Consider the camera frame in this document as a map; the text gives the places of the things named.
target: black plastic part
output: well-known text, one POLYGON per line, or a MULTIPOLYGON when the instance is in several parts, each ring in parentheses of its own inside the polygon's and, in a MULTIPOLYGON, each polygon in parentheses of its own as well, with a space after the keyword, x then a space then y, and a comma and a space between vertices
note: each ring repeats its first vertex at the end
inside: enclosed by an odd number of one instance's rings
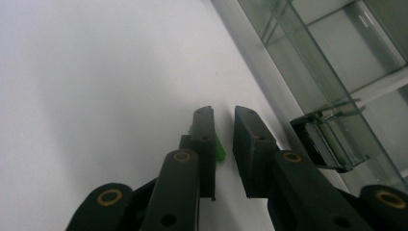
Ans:
POLYGON ((122 184, 97 188, 78 208, 66 230, 118 230, 132 193, 122 184))
POLYGON ((197 229, 199 158, 189 149, 166 155, 141 230, 197 229))
POLYGON ((150 181, 132 193, 119 230, 139 230, 144 220, 157 179, 150 181))
POLYGON ((373 230, 392 230, 388 228, 390 225, 384 221, 384 219, 372 212, 359 197, 351 195, 347 192, 338 190, 338 192, 347 200, 354 210, 360 214, 360 216, 371 226, 373 230))
POLYGON ((180 139, 179 149, 192 149, 191 135, 183 135, 180 139))
POLYGON ((384 225, 377 230, 408 230, 408 196, 403 192, 380 185, 365 186, 360 200, 367 208, 366 217, 375 219, 374 225, 384 225))
POLYGON ((271 191, 268 202, 275 230, 372 230, 307 156, 279 151, 269 166, 270 184, 281 192, 271 191))
POLYGON ((191 149, 200 159, 200 197, 215 200, 217 143, 214 110, 211 106, 200 108, 193 114, 191 149))
POLYGON ((237 106, 233 152, 247 197, 268 197, 267 157, 278 150, 276 139, 258 114, 237 106))

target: white table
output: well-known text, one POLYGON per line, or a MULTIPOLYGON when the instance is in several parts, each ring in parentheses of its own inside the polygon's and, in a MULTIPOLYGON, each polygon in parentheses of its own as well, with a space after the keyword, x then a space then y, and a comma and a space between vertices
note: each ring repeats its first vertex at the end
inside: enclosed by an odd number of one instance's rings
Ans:
POLYGON ((207 105, 227 159, 217 201, 201 200, 200 230, 272 230, 266 201, 244 195, 235 106, 257 111, 281 147, 288 141, 215 6, 0 3, 0 230, 64 230, 95 188, 157 177, 207 105))

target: brass grommet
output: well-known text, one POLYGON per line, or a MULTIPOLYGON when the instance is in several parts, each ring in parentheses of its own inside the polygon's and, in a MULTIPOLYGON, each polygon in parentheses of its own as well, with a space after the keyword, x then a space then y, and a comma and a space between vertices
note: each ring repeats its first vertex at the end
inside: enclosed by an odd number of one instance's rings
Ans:
POLYGON ((98 204, 100 204, 101 206, 111 206, 117 203, 117 201, 119 201, 122 198, 122 192, 120 190, 117 189, 110 189, 110 190, 106 190, 104 192, 102 192, 101 194, 99 194, 98 196, 98 204), (110 193, 115 193, 115 198, 112 200, 105 200, 104 196, 110 193))
POLYGON ((174 154, 174 160, 180 163, 187 162, 190 159, 190 153, 188 152, 177 152, 174 154))
POLYGON ((380 191, 375 194, 375 197, 382 203, 396 209, 405 209, 407 207, 407 203, 399 195, 392 192, 380 191))
POLYGON ((292 163, 299 163, 302 161, 302 157, 299 154, 294 153, 285 153, 283 154, 283 158, 292 163))

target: screw hole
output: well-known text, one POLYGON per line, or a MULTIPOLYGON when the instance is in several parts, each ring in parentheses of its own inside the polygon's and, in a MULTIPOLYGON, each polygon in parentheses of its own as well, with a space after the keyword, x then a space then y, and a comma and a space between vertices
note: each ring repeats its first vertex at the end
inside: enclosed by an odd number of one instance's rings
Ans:
POLYGON ((188 161, 189 158, 190 158, 190 154, 187 152, 178 152, 174 155, 174 159, 177 162, 181 162, 181 163, 188 161))
POLYGON ((382 203, 396 209, 405 209, 407 206, 406 202, 401 197, 392 192, 381 191, 376 194, 376 197, 382 203))
POLYGON ((299 154, 294 153, 285 153, 283 154, 283 158, 292 163, 299 163, 302 161, 302 157, 299 154))
POLYGON ((169 227, 177 222, 177 217, 173 214, 167 214, 162 216, 162 225, 169 227))
POLYGON ((343 218, 341 216, 334 216, 333 217, 333 222, 337 225, 339 225, 342 228, 349 228, 351 227, 350 221, 348 219, 343 218))
POLYGON ((117 189, 110 189, 99 194, 97 202, 101 206, 111 206, 122 198, 122 192, 117 189))

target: glass enclosure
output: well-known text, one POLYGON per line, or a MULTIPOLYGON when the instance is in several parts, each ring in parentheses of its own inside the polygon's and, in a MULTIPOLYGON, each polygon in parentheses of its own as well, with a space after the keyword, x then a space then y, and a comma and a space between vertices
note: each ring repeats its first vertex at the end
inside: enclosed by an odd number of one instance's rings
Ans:
POLYGON ((408 2, 239 2, 325 167, 354 194, 368 184, 408 193, 408 2))

